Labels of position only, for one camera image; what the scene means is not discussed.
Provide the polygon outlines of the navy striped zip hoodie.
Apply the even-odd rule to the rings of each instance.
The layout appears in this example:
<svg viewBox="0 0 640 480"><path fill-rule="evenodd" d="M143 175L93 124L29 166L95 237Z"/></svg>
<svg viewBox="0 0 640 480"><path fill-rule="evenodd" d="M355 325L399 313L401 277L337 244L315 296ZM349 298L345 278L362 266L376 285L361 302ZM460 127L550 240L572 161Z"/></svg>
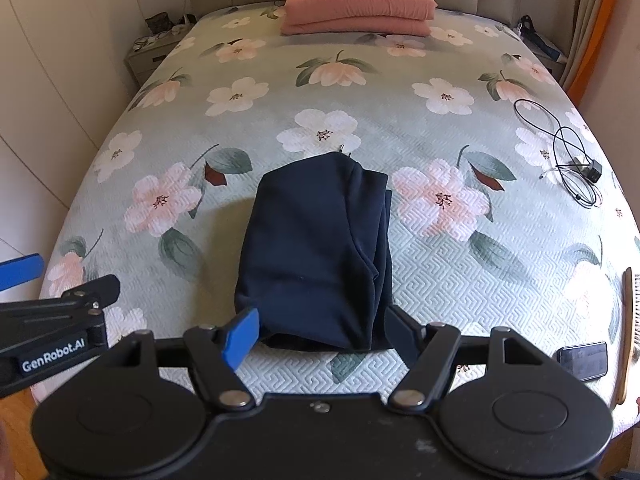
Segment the navy striped zip hoodie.
<svg viewBox="0 0 640 480"><path fill-rule="evenodd" d="M258 310L263 344L305 352L390 348L387 180L337 152L262 177L234 303L236 310Z"/></svg>

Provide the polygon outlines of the floral green bedspread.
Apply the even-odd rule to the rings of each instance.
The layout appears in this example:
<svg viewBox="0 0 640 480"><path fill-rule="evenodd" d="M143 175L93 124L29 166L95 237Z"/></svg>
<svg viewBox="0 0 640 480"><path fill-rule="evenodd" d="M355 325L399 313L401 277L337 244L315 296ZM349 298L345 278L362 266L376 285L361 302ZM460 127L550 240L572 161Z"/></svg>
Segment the floral green bedspread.
<svg viewBox="0 0 640 480"><path fill-rule="evenodd" d="M438 11L431 35L285 36L272 4L207 15L106 136L43 297L106 274L111 344L260 312L254 396L389 396L396 304L541 351L606 344L615 396L622 277L639 232L585 119L523 41ZM600 162L585 184L577 167Z"/></svg>

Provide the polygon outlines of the black smartphone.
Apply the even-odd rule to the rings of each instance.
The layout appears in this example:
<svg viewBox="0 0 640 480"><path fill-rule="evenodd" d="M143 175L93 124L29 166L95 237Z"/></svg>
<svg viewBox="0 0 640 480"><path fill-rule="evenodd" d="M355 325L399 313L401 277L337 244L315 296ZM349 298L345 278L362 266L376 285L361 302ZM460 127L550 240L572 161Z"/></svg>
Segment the black smartphone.
<svg viewBox="0 0 640 480"><path fill-rule="evenodd" d="M581 382L593 382L608 374L608 345L604 341L562 347L554 356L564 370Z"/></svg>

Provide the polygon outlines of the white wardrobe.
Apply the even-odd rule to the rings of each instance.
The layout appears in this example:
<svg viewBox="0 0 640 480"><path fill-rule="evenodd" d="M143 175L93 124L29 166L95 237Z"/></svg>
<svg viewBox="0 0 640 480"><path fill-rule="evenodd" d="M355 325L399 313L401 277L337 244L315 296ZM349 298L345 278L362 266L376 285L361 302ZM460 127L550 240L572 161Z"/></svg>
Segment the white wardrobe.
<svg viewBox="0 0 640 480"><path fill-rule="evenodd" d="M1 0L1 247L50 255L134 93L137 0Z"/></svg>

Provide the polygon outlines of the beige bedside table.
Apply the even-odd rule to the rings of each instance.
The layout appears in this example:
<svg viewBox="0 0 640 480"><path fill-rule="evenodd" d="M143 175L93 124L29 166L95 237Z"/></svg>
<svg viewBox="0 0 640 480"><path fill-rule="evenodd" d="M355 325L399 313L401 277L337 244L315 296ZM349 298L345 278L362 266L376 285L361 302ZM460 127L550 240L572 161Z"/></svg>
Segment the beige bedside table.
<svg viewBox="0 0 640 480"><path fill-rule="evenodd" d="M126 55L125 63L139 88L155 72L176 45L186 38L191 25L176 25L153 36L137 39Z"/></svg>

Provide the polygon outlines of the blue bag beside bed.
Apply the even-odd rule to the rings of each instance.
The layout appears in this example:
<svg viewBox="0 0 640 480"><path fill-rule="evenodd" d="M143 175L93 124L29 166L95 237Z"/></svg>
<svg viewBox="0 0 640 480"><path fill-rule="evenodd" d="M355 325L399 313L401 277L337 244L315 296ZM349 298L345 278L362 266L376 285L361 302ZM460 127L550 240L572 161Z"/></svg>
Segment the blue bag beside bed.
<svg viewBox="0 0 640 480"><path fill-rule="evenodd" d="M534 25L533 19L528 15L523 15L516 25L516 32L533 51L541 53L545 60L555 63L565 64L566 55L555 44L542 36Z"/></svg>

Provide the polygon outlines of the folded pink blanket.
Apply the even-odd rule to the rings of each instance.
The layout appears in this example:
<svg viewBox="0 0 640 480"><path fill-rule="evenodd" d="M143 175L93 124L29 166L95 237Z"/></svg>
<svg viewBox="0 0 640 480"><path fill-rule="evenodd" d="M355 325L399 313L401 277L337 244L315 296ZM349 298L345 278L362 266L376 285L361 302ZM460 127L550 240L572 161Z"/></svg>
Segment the folded pink blanket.
<svg viewBox="0 0 640 480"><path fill-rule="evenodd" d="M282 34L382 32L425 37L435 0L285 0Z"/></svg>

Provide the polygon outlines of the beige curtain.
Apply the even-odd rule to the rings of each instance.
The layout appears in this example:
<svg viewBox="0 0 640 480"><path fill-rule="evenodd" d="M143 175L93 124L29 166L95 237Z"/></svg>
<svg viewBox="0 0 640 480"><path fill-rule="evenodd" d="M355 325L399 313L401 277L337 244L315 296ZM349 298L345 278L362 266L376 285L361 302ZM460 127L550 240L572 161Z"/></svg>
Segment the beige curtain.
<svg viewBox="0 0 640 480"><path fill-rule="evenodd" d="M562 32L561 48L566 63L560 86L568 92L575 81L584 58L602 0L561 0L559 28Z"/></svg>

